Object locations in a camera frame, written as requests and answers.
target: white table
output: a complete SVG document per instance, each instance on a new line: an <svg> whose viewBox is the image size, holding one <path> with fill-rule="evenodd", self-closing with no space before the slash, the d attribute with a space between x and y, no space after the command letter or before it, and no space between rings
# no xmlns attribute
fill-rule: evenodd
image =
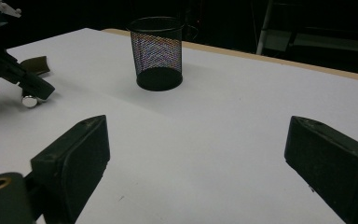
<svg viewBox="0 0 358 224"><path fill-rule="evenodd" d="M358 80L183 48L184 82L145 91L130 38L90 29L8 52L46 55L56 91L28 109L0 80L0 174L27 175L77 122L107 116L112 159L77 223L343 223L283 152L293 115L358 141Z"/></svg>

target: black mesh cup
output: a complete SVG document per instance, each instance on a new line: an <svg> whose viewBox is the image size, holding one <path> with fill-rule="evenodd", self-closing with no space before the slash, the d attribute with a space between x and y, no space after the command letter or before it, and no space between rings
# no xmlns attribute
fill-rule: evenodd
<svg viewBox="0 0 358 224"><path fill-rule="evenodd" d="M148 17L129 24L136 82L149 91L182 83L182 28L176 18Z"/></svg>

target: table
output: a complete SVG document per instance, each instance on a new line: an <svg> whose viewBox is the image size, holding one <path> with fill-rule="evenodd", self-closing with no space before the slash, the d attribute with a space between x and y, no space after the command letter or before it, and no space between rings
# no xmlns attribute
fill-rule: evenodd
<svg viewBox="0 0 358 224"><path fill-rule="evenodd" d="M358 76L184 46L184 82L163 92L136 85L125 35L82 29L10 49L46 55L56 91L28 109L0 80L0 174L27 175L38 152L105 114L112 159L79 224L343 223L283 152L294 115L358 141Z"/></svg>

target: mesh basket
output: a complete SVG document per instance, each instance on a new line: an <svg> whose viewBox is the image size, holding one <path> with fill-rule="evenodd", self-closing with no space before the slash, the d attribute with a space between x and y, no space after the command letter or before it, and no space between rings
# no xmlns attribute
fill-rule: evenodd
<svg viewBox="0 0 358 224"><path fill-rule="evenodd" d="M167 91L182 83L182 27L179 20L149 17L129 25L136 81L149 91Z"/></svg>

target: cup base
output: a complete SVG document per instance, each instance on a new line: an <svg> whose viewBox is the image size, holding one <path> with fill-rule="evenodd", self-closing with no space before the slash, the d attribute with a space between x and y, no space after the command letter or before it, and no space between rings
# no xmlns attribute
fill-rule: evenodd
<svg viewBox="0 0 358 224"><path fill-rule="evenodd" d="M183 81L182 73L168 67L148 68L138 74L138 86L147 91L168 91Z"/></svg>

